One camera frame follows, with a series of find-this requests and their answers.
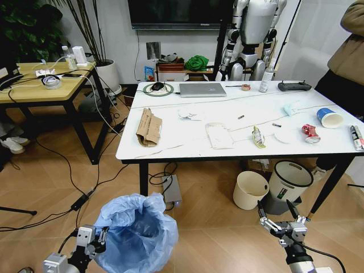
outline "black table frame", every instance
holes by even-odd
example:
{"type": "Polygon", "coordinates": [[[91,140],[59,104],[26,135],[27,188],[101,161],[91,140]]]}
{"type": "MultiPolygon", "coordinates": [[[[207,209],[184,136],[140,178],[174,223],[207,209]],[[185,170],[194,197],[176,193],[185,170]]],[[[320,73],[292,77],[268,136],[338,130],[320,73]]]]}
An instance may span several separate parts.
{"type": "MultiPolygon", "coordinates": [[[[100,97],[101,103],[102,103],[102,115],[107,120],[108,123],[111,122],[111,116],[110,116],[110,100],[105,96],[104,89],[101,85],[100,78],[98,77],[97,71],[93,68],[90,72],[90,75],[93,77],[94,82],[96,84],[97,92],[100,97]]],[[[94,147],[92,147],[91,141],[87,136],[85,127],[82,124],[81,114],[77,112],[73,100],[76,98],[76,96],[79,94],[80,90],[84,87],[85,83],[87,82],[87,79],[84,78],[83,82],[80,84],[80,86],[76,89],[75,92],[71,95],[71,97],[67,100],[63,101],[37,101],[37,102],[7,102],[4,104],[0,104],[0,109],[7,109],[7,108],[20,108],[24,116],[27,118],[30,124],[32,124],[33,133],[34,136],[37,136],[39,133],[38,129],[38,118],[37,116],[34,116],[30,110],[29,107],[39,107],[39,106],[63,106],[63,108],[66,111],[66,116],[69,118],[70,122],[72,123],[73,127],[75,128],[75,131],[78,135],[78,138],[81,141],[81,144],[83,148],[85,149],[85,152],[90,160],[90,162],[93,165],[98,164],[99,161],[99,155],[101,152],[102,145],[104,144],[107,132],[109,130],[108,125],[103,122],[99,136],[97,138],[96,144],[94,147]]]]}
{"type": "Polygon", "coordinates": [[[223,161],[223,160],[246,160],[246,159],[267,159],[267,158],[316,158],[319,156],[337,157],[337,165],[320,194],[318,195],[308,218],[316,213],[330,192],[334,189],[341,176],[353,161],[355,156],[364,156],[364,153],[347,153],[347,154],[295,154],[295,155],[254,155],[254,156],[216,156],[205,158],[168,158],[168,159],[126,159],[121,160],[123,164],[139,164],[139,186],[140,194],[148,196],[148,164],[150,163],[167,163],[167,162],[196,162],[196,161],[223,161]]]}

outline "spray bottle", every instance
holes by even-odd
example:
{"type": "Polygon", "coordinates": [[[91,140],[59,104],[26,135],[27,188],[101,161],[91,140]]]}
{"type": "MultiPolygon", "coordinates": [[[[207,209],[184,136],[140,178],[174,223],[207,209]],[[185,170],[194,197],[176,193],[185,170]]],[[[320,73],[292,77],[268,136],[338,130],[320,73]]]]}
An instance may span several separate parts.
{"type": "Polygon", "coordinates": [[[269,82],[272,80],[273,75],[274,75],[274,65],[275,65],[276,61],[277,61],[277,59],[273,57],[271,62],[269,63],[268,68],[264,72],[262,82],[259,87],[260,92],[265,93],[266,91],[268,91],[269,82]]]}

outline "sleeve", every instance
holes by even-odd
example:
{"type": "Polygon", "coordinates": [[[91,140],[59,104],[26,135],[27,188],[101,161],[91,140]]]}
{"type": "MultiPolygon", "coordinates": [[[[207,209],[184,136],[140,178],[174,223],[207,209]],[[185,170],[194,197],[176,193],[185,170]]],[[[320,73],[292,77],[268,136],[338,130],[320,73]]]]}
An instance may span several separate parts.
{"type": "Polygon", "coordinates": [[[364,0],[349,6],[341,19],[341,26],[353,34],[364,36],[364,0]]]}

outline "silver laptop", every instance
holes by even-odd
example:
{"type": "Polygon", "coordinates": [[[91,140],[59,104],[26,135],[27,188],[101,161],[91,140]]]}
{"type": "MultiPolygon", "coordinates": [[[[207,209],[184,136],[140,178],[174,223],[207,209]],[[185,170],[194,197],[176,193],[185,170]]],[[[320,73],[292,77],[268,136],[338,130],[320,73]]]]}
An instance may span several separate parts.
{"type": "Polygon", "coordinates": [[[226,97],[221,84],[180,84],[181,97],[226,97]]]}

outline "tabletop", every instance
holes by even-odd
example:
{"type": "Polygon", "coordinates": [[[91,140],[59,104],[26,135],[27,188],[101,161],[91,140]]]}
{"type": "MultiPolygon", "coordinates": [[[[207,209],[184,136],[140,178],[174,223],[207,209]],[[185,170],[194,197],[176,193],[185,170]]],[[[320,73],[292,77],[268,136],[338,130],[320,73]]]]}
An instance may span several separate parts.
{"type": "MultiPolygon", "coordinates": [[[[20,63],[19,71],[24,75],[20,80],[25,80],[27,78],[35,77],[35,70],[47,69],[51,67],[54,63],[47,63],[47,65],[38,65],[38,63],[20,63]]],[[[59,62],[54,66],[56,70],[55,73],[63,73],[70,71],[66,62],[59,62]]],[[[86,67],[80,67],[79,69],[92,70],[93,66],[89,64],[86,67]]],[[[90,72],[88,71],[75,71],[74,74],[81,74],[83,76],[88,76],[90,72]]],[[[26,87],[14,88],[11,91],[11,97],[16,102],[40,102],[40,101],[65,101],[68,100],[72,94],[77,90],[77,88],[82,84],[85,79],[80,78],[62,78],[62,85],[58,89],[48,90],[40,82],[40,80],[28,81],[24,84],[26,87]]],[[[0,93],[0,104],[12,103],[7,93],[0,93]]]]}
{"type": "MultiPolygon", "coordinates": [[[[167,162],[169,159],[183,161],[286,155],[305,157],[344,153],[364,155],[355,150],[349,130],[351,125],[358,125],[364,133],[364,123],[319,92],[313,89],[282,92],[278,89],[278,81],[269,83],[267,93],[258,91],[260,81],[220,83],[227,94],[226,97],[182,98],[179,94],[150,97],[137,91],[116,153],[117,159],[123,163],[152,163],[167,162]],[[242,91],[240,87],[226,87],[243,83],[250,84],[251,90],[242,91]],[[298,109],[297,113],[289,116],[283,110],[285,104],[293,104],[298,109]],[[344,118],[343,125],[336,129],[324,128],[316,117],[317,111],[323,107],[341,114],[344,118]],[[150,108],[155,116],[162,119],[160,140],[153,147],[139,144],[135,134],[144,108],[150,108]],[[186,110],[198,113],[202,120],[181,118],[179,111],[186,110]],[[212,148],[205,128],[210,122],[221,122],[226,126],[234,142],[233,148],[212,148]],[[305,141],[306,135],[302,133],[301,128],[306,123],[316,126],[316,132],[321,137],[318,143],[310,144],[305,141]],[[266,148],[258,148],[254,144],[254,126],[264,134],[266,148]],[[290,144],[280,142],[275,137],[279,130],[285,130],[290,135],[290,144]]],[[[141,82],[138,90],[142,90],[148,84],[150,82],[141,82]]],[[[179,92],[180,82],[169,84],[173,86],[174,92],[179,92]]]]}

